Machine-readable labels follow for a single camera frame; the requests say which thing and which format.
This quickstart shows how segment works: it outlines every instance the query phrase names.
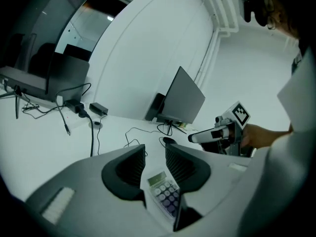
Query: desk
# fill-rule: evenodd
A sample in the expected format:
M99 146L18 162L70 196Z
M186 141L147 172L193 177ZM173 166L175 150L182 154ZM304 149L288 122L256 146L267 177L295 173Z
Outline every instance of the desk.
M87 118L80 119L67 108L62 110L71 130L68 136L58 111L33 119L20 111L15 119L14 98L0 99L0 172L10 192L25 201L34 190L48 181L70 164L90 156L91 129ZM89 112L93 120L100 120ZM100 154L122 148L127 144L125 132L132 127L154 131L156 124L147 121L107 116L102 119L103 128L99 134ZM97 130L94 130L94 155L97 154ZM157 157L164 159L165 149L158 138L161 133L146 133L136 129L128 134L128 140L138 139L145 144L146 171L155 168ZM178 144L201 149L200 145L190 143L186 134L173 129L171 138Z

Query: display screen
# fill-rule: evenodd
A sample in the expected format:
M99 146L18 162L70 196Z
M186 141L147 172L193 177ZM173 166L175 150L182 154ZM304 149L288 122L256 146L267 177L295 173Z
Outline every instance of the display screen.
M149 178L149 179L148 179L148 183L149 183L150 186L152 186L152 185L154 185L154 184L160 182L161 180L163 180L163 179L166 178L166 177L167 177L167 175L166 175L166 173L163 171L163 172L159 173L158 175Z
M188 73L179 68L163 102L161 118L192 124L205 97Z

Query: white wall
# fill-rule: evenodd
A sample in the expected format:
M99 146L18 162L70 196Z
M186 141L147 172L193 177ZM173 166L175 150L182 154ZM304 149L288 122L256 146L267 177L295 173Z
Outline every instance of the white wall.
M215 117L236 101L251 115L249 123L271 130L287 130L289 118L277 93L291 76L291 64L298 49L283 51L285 37L241 27L237 34L221 41L206 102L194 125L210 129Z
M114 116L143 119L179 66L195 77L212 30L201 0L134 0L94 49L86 101L94 99Z

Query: power cord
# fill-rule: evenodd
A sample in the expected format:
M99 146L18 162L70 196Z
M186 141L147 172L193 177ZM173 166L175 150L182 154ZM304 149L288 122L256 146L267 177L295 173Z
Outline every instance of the power cord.
M166 136L172 136L172 126L171 126L171 128L170 128L171 134L166 134L166 133L163 132L163 128L164 128L164 125L165 125L165 124L167 124L167 123L163 123L163 124L157 125L158 131L161 132L162 134L166 135Z
M163 145L163 143L161 143L161 138L163 138L163 137L159 137L159 142L160 142L160 144L164 147L164 148L166 148L164 145Z
M185 128L183 128L183 127L180 127L180 126L178 126L178 128L181 128L181 129L183 129L183 130L185 130L185 131L188 131L188 132L192 132L192 131L197 131L197 132L198 132L198 130L196 130L196 129L187 130L187 129L185 129Z
M101 121L103 118L105 118L107 115L104 115L103 117L100 118L100 125L99 125L99 131L98 131L98 134L97 134L97 140L98 140L98 143L99 143L99 146L98 146L98 155L99 155L99 150L100 150L100 140L99 140L99 132L101 130Z
M52 108L52 109L50 109L50 110L48 110L48 111L46 111L46 112L43 112L43 111L41 111L41 110L39 109L40 106L37 105L37 104L32 104L32 103L31 103L31 100L30 100L25 94L24 94L24 97L28 100L28 102L27 102L26 105L24 105L24 106L22 107L21 111L22 111L22 113L24 113L24 114L30 115L30 116L33 117L34 119L39 119L39 118L41 118L41 117L43 117L43 116L45 116L45 115L49 114L50 112L52 112L52 111L54 111L54 110L57 109L57 106L56 106L56 107L54 107L54 108ZM37 110L38 112L42 113L42 115L40 115L40 116L38 116L38 117L35 117L35 116L33 116L32 114L27 113L28 111L31 111L31 110Z
M90 115L86 112L84 107L79 111L78 116L80 118L88 118L91 123L91 151L90 151L90 157L93 157L93 144L94 144L94 134L93 134L93 121L90 117Z
M55 94L55 103L56 103L57 108L58 108L58 110L59 110L59 113L60 113L60 115L61 115L61 117L62 117L62 119L63 119L64 125L65 125L65 129L66 129L66 131L67 131L67 133L68 133L69 136L70 136L70 130L69 130L67 124L66 124L65 118L64 118L64 116L63 116L63 114L62 114L62 112L61 112L61 110L60 110L60 108L59 108L59 105L58 105L58 103L57 103L57 96L58 96L58 94L60 94L61 92L68 91L68 90L73 90L73 89L78 89L78 88L84 87L84 86L86 86L86 85L89 85L89 87L88 87L88 89L82 94L82 96L83 96L83 95L91 88L91 83L88 82L88 83L84 83L84 84L78 85L77 87L72 87L72 88L63 89L63 90L58 91L58 92Z
M130 131L130 130L132 130L132 129L137 129L137 130L140 130L140 131L143 131L143 132L147 132L147 133L153 133L153 132L159 132L159 131L146 131L146 130L142 130L142 129L139 129L139 128L137 128L137 127L132 127L131 129L129 129L126 133L125 133L125 138L126 138L126 140L127 140L127 144L124 146L124 147L126 147L126 146L128 146L129 147L129 145L133 142L133 141L137 141L137 143L138 143L138 145L140 145L140 143L139 143L139 141L137 140L137 139L133 139L131 142L129 142L128 141L128 138L127 138L127 133Z

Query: charger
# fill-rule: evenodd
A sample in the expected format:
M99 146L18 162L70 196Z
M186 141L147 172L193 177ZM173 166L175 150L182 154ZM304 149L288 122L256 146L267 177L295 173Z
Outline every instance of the charger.
M84 104L79 102L76 99L65 101L65 106L69 108L73 113L76 113L76 114L84 109Z
M104 106L100 105L99 103L92 103L89 106L89 109L99 115L99 116L104 116L108 114L108 108L105 108Z

